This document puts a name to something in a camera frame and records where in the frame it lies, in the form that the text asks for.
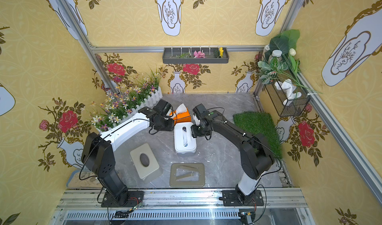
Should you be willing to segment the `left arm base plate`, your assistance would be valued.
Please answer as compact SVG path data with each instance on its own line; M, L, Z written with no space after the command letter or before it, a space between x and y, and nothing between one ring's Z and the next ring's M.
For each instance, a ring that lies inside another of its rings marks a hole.
M114 197L106 192L101 207L102 208L132 208L143 201L143 191L124 191L119 196Z

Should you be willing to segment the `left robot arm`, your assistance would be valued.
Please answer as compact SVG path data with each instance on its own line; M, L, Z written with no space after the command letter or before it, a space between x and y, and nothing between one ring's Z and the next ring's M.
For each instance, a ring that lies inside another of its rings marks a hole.
M174 120L170 112L174 112L172 105L160 99L153 108L141 108L132 118L117 127L100 134L92 132L87 136L81 161L83 167L92 171L106 190L103 207L107 205L127 207L143 198L142 191L129 192L118 176L115 170L114 152L124 142L147 128L156 132L173 131Z

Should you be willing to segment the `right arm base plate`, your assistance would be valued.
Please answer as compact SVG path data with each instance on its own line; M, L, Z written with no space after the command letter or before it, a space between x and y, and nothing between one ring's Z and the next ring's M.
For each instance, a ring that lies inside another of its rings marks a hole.
M264 196L260 190L255 190L250 195L244 195L237 190L223 190L219 198L225 207L234 206L264 206Z

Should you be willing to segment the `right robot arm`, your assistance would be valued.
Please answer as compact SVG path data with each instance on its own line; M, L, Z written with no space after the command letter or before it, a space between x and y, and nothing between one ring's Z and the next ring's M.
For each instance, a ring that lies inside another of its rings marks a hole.
M270 150L265 136L253 135L239 128L226 119L223 113L209 111L203 104L193 108L193 116L197 121L191 127L194 138L205 137L209 140L212 133L216 132L238 148L243 175L237 188L239 194L244 197L252 195L262 176L266 175L275 163L275 155Z

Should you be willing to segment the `white tissue box lid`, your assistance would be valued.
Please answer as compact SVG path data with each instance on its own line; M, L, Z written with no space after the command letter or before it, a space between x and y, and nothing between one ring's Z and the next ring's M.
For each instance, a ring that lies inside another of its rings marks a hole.
M175 151L178 154L196 153L197 143L192 136L192 122L177 123L174 127Z

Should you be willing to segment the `grey tissue box base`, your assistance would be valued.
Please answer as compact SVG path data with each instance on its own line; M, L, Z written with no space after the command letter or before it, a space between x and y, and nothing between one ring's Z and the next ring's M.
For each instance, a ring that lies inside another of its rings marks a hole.
M188 157L188 156L194 156L196 155L196 152L192 152L192 151L189 151L189 152L186 152L186 153L176 153L178 156L180 157Z

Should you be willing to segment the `beige tissue box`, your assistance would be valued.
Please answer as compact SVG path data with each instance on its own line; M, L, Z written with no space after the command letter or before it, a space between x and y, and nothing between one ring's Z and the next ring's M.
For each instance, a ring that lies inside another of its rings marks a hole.
M160 167L151 147L145 143L130 152L130 157L136 168L139 178L149 183L162 175Z

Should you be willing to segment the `blue tissue paper pack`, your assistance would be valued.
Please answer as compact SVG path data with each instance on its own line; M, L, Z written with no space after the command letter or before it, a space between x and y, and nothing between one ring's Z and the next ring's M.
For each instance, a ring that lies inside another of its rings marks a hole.
M182 128L182 130L183 130L183 144L184 144L184 147L187 147L188 146L188 131L185 126Z

